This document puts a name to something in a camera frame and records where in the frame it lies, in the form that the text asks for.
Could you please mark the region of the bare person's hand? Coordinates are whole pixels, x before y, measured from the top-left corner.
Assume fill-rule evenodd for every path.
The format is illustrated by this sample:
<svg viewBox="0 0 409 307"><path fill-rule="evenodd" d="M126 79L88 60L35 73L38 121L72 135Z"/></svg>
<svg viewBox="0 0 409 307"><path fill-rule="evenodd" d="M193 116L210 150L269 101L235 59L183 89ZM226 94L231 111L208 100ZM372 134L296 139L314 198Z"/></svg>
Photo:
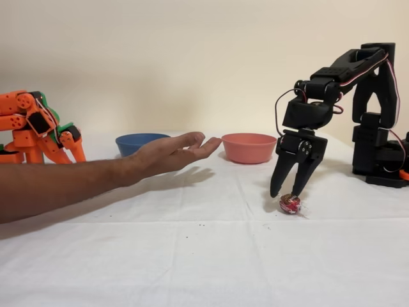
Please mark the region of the bare person's hand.
<svg viewBox="0 0 409 307"><path fill-rule="evenodd" d="M123 185L130 186L145 178L179 171L208 158L221 143L221 139L216 137L205 141L201 132L152 141L123 159Z"/></svg>

